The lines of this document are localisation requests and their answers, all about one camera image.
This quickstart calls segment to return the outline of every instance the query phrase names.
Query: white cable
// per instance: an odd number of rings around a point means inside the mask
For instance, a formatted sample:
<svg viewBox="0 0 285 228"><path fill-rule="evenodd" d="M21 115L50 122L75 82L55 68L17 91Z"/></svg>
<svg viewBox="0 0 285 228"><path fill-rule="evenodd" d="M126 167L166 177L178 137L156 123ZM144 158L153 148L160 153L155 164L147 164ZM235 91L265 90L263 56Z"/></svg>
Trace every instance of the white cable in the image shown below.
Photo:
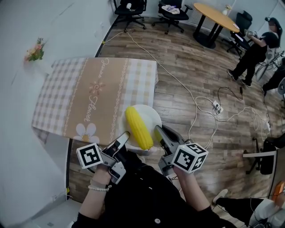
<svg viewBox="0 0 285 228"><path fill-rule="evenodd" d="M153 57L153 59L158 63L158 65L160 65L169 75L171 75L176 81L178 81L178 82L190 93L190 95L191 95L191 97L192 97L192 99L193 99L193 101L194 101L194 103L195 103L195 118L194 118L193 123L192 123L191 126L190 126L189 131L188 131L188 138L189 138L189 139L190 139L190 131L191 131L192 127L194 126L194 123L195 123L195 121L196 121L196 119L197 119L197 109L199 109L199 110L202 111L202 112L205 112L205 113L208 113L208 114L212 115L212 116L214 117L214 119L215 119L215 122L216 122L215 128L214 128L214 132L213 132L213 134L211 135L211 137L210 137L210 139L209 139L207 145L204 147L205 149L207 149L207 148L209 147L209 145L211 144L211 141L212 141L212 139L213 139L213 136L214 136L214 134L216 133L216 131L217 131L217 129L218 129L218 122L227 122L227 121L229 121L231 118L233 118L234 116L237 116L237 115L239 115L240 113L242 113L245 109L251 108L252 112L255 114L255 118L254 118L254 120L253 120L253 128L254 128L255 131L257 131L257 130L258 130L258 127L259 127L259 124L261 125L261 138L262 138L262 141L264 141L264 139L263 139L263 137L262 137L262 134L263 134L263 130L265 130L266 128L263 128L263 127L262 127L262 121L264 121L265 123L266 123L266 121L261 118L261 116L256 112L256 110L255 110L254 108L252 108L252 107L245 107L241 112L239 112L238 114L234 114L234 115L231 116L228 120L218 119L218 115L217 115L217 114L216 114L216 116L214 116L213 113L210 113L210 112L207 112L207 111L204 111L204 110L200 109L200 107L198 106L198 104L197 104L197 102L196 102L196 99L197 99L197 98L205 98L205 99L209 100L211 103L213 103L213 101L211 101L211 100L210 100L209 98L207 98L207 97L196 97L196 98L194 99L194 97L193 97L191 91L190 91L181 81L179 81L173 74L169 73L168 70L166 70L166 69L164 68L164 66L162 66L162 65L158 62L158 60L157 60L151 53L149 53L149 51L147 51L146 49L144 49L143 47L141 47L136 41L134 41L133 37L132 37L128 32L127 32L127 34L129 35L129 37L132 39L132 41L133 41L138 47L140 47L141 49L143 49L144 51L146 51L151 57ZM105 41L104 43L108 43L110 40L112 40L112 39L115 38L116 36L114 36L114 37L112 37L111 39ZM255 120L257 119L257 116L259 116L261 120L260 120L260 123L257 122L257 128L255 129L254 123L255 123Z"/></svg>

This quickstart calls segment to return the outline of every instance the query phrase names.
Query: yellow corn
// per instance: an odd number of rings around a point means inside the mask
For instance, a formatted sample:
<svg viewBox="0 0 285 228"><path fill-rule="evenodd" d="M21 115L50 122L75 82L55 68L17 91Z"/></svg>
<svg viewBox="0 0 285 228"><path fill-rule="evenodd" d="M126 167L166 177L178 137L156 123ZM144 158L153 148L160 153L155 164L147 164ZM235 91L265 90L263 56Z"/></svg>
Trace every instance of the yellow corn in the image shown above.
<svg viewBox="0 0 285 228"><path fill-rule="evenodd" d="M125 115L139 147L143 150L150 149L153 146L153 140L137 110L129 106L125 111Z"/></svg>

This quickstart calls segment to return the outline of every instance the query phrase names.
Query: pearl bracelet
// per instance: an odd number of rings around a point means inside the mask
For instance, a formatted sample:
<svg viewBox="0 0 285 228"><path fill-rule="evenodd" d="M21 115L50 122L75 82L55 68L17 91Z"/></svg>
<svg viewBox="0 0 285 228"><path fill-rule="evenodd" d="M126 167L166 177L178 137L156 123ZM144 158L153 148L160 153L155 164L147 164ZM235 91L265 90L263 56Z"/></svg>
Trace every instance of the pearl bracelet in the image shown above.
<svg viewBox="0 0 285 228"><path fill-rule="evenodd" d="M108 188L100 188L100 187L95 187L95 186L92 186L92 185L89 185L88 188L90 190L93 190L93 191L109 191L109 189L112 187L112 185L109 185Z"/></svg>

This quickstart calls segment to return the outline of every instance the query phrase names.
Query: floor board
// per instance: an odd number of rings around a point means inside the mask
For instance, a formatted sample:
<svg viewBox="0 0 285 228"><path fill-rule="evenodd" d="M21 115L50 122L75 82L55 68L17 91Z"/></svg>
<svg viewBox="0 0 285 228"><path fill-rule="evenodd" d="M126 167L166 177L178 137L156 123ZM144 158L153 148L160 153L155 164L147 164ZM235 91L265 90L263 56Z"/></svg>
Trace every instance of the floor board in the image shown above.
<svg viewBox="0 0 285 228"><path fill-rule="evenodd" d="M169 34L165 35L166 27L151 23L155 18L146 18L147 30L139 25L131 24L128 31L133 39L143 48L146 48L157 60L173 75L177 77L193 93L194 97L204 96L218 101L217 91L221 86L229 87L240 98L240 82L234 82L227 74L227 68L233 69L238 63L235 53L227 53L227 44L216 42L215 49L207 49L193 39L194 27L183 24L184 33L171 26ZM122 31L123 24L118 24L110 32L107 39ZM106 43L100 51L99 57L127 57L153 60L144 50L134 44L131 38L122 33L112 41ZM174 78L158 66L159 82L155 89L153 108L158 112L167 126L178 131L184 138L188 136L190 125L195 117L195 104L189 92ZM269 110L272 136L282 134L284 111L281 108L281 98L275 91L270 91L266 98L267 108L263 103L261 84L253 80L251 88L244 88L243 100L239 101L228 90L220 90L221 106L224 111L220 118L227 119L242 111L246 106L252 106L260 116L266 118ZM198 99L201 109L212 112L212 105L205 99ZM250 161L244 160L244 150L255 151L252 137L257 137L260 146L261 127L258 131L257 122L253 123L255 115L250 109L233 117L228 122L220 122L213 140L208 148L209 156L203 167L195 173L199 185L209 200L222 189L229 189L230 197L262 197L266 196L270 186L270 175L261 175L254 171L246 175ZM211 115L198 111L197 120L193 126L190 137L202 146L205 146L215 127ZM84 143L73 141L70 158L69 184L70 194L79 202L84 200L91 173L80 168L76 157L76 148ZM148 164L159 169L157 161L161 154L146 157ZM227 213L215 208L214 211L222 218L229 219L237 227L243 224Z"/></svg>

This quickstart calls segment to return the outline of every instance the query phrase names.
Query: table leg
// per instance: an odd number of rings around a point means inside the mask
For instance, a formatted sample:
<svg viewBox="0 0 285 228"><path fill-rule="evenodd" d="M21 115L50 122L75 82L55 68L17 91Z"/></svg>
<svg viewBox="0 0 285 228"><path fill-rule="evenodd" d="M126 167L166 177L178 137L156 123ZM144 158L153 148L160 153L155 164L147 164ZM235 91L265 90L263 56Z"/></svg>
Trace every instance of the table leg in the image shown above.
<svg viewBox="0 0 285 228"><path fill-rule="evenodd" d="M208 46L211 47L214 43L215 43L215 40L217 39L219 33L222 31L223 27L222 26L219 26L217 31L215 32L215 35L213 36L213 38L210 40Z"/></svg>
<svg viewBox="0 0 285 228"><path fill-rule="evenodd" d="M200 21L199 21L199 24L198 24L198 26L197 26L195 32L193 33L193 36L196 36L196 35L199 34L199 31L200 31L200 29L201 29L201 27L202 27L202 24L203 24L205 18L206 18L205 15L202 15L202 16L201 16L201 19L200 19Z"/></svg>
<svg viewBox="0 0 285 228"><path fill-rule="evenodd" d="M212 31L210 32L210 34L209 34L209 36L208 36L208 40L211 39L211 37L213 36L213 34L214 34L215 30L217 29L217 27L218 27L218 23L215 23L215 25L214 25Z"/></svg>

